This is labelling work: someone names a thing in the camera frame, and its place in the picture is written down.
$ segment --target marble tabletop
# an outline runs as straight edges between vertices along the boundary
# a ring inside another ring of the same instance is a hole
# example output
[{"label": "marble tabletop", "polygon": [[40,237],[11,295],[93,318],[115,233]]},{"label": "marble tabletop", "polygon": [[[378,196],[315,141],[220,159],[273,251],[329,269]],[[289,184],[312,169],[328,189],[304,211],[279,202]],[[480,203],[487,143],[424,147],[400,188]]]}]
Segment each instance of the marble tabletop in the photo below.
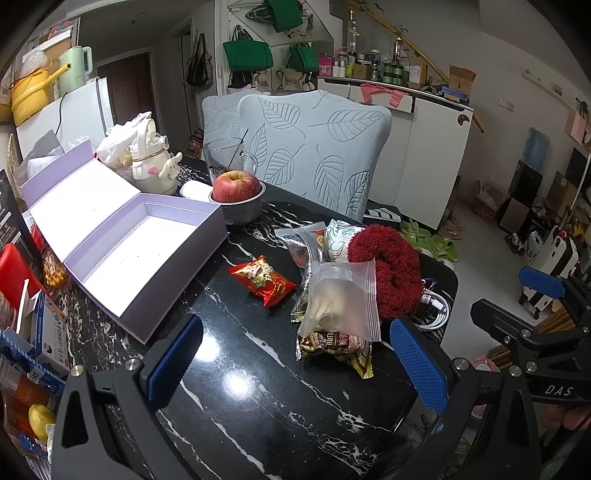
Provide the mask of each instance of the marble tabletop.
[{"label": "marble tabletop", "polygon": [[[180,183],[207,181],[183,167]],[[229,238],[182,293],[148,345],[111,321],[77,286],[62,295],[73,364],[94,371],[142,357],[183,314],[199,315],[203,343],[167,408],[157,413],[163,430],[199,477],[231,479],[359,478],[391,446],[416,393],[390,347],[375,343],[374,377],[362,380],[330,355],[296,361],[298,326],[290,311],[298,293],[265,309],[228,274],[228,267],[266,255],[299,285],[300,273],[274,236],[276,228],[345,217],[285,190],[268,186],[261,217]],[[451,270],[421,258],[424,277],[440,280],[452,297]],[[119,412],[109,413],[133,468],[150,474]]]}]

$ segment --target glass mug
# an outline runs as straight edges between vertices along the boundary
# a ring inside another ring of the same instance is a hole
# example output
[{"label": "glass mug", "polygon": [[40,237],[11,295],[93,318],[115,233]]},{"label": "glass mug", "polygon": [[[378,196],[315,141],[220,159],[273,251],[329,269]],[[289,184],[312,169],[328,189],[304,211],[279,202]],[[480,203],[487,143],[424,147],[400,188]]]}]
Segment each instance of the glass mug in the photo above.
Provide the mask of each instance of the glass mug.
[{"label": "glass mug", "polygon": [[212,140],[203,146],[203,156],[212,185],[222,173],[231,170],[256,175],[256,157],[244,151],[244,142],[240,138]]}]

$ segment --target purple box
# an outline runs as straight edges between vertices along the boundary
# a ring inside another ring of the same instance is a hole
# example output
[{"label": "purple box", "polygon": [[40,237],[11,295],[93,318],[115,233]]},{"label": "purple box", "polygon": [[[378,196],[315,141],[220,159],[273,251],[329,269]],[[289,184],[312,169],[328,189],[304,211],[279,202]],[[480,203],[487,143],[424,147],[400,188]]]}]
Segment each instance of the purple box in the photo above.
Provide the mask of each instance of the purple box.
[{"label": "purple box", "polygon": [[228,235],[219,205],[140,193],[93,158],[90,141],[21,191],[81,288],[142,343]]}]

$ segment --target metal bowl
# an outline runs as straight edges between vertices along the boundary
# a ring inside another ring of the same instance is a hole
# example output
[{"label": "metal bowl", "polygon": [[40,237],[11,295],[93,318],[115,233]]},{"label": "metal bowl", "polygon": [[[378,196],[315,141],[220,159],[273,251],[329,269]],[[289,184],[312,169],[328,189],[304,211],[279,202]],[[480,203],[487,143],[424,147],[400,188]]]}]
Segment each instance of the metal bowl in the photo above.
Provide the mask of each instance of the metal bowl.
[{"label": "metal bowl", "polygon": [[222,206],[223,217],[227,225],[246,225],[255,220],[262,209],[262,196],[265,193],[265,184],[261,182],[261,191],[251,199],[235,203],[216,202],[212,198],[213,191],[209,193],[209,201]]}]

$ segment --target brown door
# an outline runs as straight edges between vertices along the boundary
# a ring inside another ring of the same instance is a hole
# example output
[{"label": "brown door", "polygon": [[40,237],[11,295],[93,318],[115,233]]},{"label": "brown door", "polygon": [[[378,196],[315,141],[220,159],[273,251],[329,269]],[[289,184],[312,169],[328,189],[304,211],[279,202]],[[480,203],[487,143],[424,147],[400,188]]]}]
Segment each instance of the brown door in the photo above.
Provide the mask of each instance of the brown door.
[{"label": "brown door", "polygon": [[151,111],[158,128],[150,76],[150,57],[147,53],[100,66],[98,74],[107,78],[115,123],[123,125],[134,119],[138,113]]}]

